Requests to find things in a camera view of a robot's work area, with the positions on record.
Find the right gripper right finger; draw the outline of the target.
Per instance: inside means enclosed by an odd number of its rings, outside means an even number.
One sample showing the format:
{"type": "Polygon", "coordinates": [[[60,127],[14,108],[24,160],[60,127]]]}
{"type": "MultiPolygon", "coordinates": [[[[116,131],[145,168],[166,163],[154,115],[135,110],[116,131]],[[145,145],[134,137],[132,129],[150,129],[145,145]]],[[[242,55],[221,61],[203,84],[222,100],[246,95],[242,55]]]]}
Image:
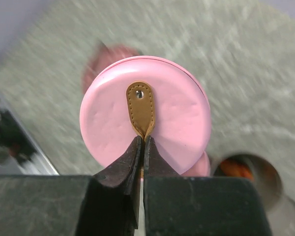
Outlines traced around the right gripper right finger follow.
{"type": "Polygon", "coordinates": [[[148,236],[269,236],[261,198],[236,177],[182,177],[159,154],[152,137],[144,155],[148,236]]]}

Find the pink round lid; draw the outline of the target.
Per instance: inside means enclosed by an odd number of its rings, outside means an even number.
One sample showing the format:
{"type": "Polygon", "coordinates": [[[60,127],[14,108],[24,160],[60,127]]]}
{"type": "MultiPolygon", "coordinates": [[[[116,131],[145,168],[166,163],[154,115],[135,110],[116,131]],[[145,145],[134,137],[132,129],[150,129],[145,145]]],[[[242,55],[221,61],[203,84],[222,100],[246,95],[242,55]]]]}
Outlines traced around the pink round lid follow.
{"type": "Polygon", "coordinates": [[[135,136],[152,136],[163,159],[182,175],[208,145],[210,106],[183,67],[158,57],[130,57],[94,79],[81,103],[80,130],[103,167],[116,161],[135,136]]]}

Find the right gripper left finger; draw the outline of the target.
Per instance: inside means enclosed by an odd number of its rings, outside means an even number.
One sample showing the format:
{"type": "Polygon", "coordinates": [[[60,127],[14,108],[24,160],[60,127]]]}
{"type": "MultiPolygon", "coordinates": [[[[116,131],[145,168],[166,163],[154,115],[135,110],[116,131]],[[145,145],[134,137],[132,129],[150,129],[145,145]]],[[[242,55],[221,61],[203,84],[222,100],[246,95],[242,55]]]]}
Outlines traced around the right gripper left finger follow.
{"type": "Polygon", "coordinates": [[[0,176],[0,236],[132,236],[142,139],[99,173],[0,176]]]}

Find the orange carrot piece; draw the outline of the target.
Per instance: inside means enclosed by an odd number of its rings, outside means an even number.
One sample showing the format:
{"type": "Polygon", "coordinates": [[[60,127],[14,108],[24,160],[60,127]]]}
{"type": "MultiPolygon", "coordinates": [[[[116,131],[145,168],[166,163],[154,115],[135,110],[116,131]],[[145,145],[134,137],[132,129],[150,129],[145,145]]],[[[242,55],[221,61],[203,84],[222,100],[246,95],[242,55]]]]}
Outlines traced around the orange carrot piece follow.
{"type": "Polygon", "coordinates": [[[219,167],[226,176],[243,177],[249,179],[250,181],[254,181],[254,177],[250,168],[234,159],[226,159],[222,161],[219,167]]]}

